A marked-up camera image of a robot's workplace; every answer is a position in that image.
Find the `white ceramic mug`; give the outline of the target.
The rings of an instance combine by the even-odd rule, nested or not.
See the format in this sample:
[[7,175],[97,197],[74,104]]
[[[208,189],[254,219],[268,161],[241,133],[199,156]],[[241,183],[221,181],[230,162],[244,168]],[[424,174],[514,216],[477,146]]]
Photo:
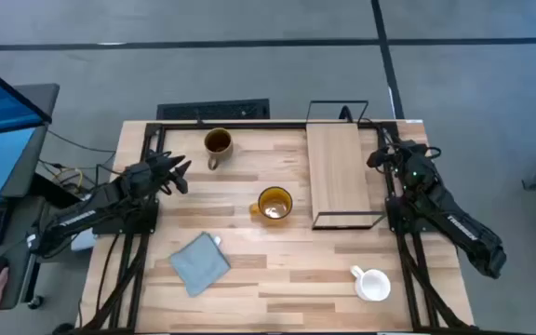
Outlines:
[[388,276],[377,269],[363,271],[359,266],[352,266],[350,273],[355,277],[355,293],[363,301],[382,302],[391,292]]

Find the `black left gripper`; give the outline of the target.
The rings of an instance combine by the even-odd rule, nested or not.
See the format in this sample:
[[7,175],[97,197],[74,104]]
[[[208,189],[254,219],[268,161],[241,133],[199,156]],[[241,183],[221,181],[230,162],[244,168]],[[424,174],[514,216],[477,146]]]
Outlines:
[[192,161],[188,160],[177,167],[184,158],[184,155],[172,156],[171,151],[148,156],[144,161],[125,168],[120,174],[120,186],[128,196],[148,196],[166,186],[174,175],[177,190],[187,194],[189,188],[185,173]]

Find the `white box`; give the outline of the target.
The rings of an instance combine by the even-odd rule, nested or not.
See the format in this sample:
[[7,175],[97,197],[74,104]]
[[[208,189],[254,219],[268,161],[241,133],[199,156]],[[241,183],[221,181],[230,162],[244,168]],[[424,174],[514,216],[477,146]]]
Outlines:
[[93,229],[89,228],[72,238],[70,245],[71,251],[77,252],[86,249],[91,249],[96,244],[96,236],[93,234]]

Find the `amber glass mug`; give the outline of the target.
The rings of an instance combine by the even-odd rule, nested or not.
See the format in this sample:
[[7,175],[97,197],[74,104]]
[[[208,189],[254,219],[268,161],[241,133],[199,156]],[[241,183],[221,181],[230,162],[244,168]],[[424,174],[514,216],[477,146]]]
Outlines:
[[292,207],[293,198],[290,192],[279,186],[271,186],[264,189],[257,201],[249,206],[249,213],[252,216],[279,221],[290,214]]

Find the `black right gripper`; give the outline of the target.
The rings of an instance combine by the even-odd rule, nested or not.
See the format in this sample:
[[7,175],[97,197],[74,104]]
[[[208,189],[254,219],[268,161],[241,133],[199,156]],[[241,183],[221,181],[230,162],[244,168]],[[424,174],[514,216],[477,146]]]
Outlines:
[[390,161],[404,187],[432,187],[434,185],[434,150],[427,144],[401,141],[386,145],[378,153],[371,153],[367,165],[378,168]]

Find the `black perforated floor panel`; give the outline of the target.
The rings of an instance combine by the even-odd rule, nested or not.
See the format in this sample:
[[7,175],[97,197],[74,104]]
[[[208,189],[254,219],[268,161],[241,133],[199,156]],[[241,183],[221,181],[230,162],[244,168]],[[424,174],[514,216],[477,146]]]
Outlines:
[[257,100],[219,100],[159,104],[157,120],[237,120],[269,119],[270,102]]

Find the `brown ceramic mug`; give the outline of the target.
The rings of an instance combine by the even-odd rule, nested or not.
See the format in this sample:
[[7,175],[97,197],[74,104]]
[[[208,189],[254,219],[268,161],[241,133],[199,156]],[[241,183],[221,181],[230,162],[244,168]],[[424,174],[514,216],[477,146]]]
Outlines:
[[231,134],[222,127],[213,128],[204,139],[208,154],[208,168],[215,170],[221,162],[228,160],[234,149]]

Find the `grey computer desk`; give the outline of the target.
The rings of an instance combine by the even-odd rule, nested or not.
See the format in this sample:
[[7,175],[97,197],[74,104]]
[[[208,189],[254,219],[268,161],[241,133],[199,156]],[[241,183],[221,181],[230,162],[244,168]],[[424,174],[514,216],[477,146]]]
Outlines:
[[37,171],[46,135],[46,126],[34,130],[0,193],[0,199],[10,210],[0,244],[0,256],[5,257],[9,265],[1,310],[12,309],[27,301],[26,292],[34,288],[30,276],[32,271],[38,270],[38,265],[25,242],[31,226],[41,219],[46,202],[57,207],[67,204],[65,190]]

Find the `grey folded cloth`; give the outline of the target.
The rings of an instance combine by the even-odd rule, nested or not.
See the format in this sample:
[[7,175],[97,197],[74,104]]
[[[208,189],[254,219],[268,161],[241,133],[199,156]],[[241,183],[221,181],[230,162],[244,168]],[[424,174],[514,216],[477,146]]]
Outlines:
[[190,297],[200,295],[231,269],[215,238],[203,232],[169,257],[172,268],[182,280]]

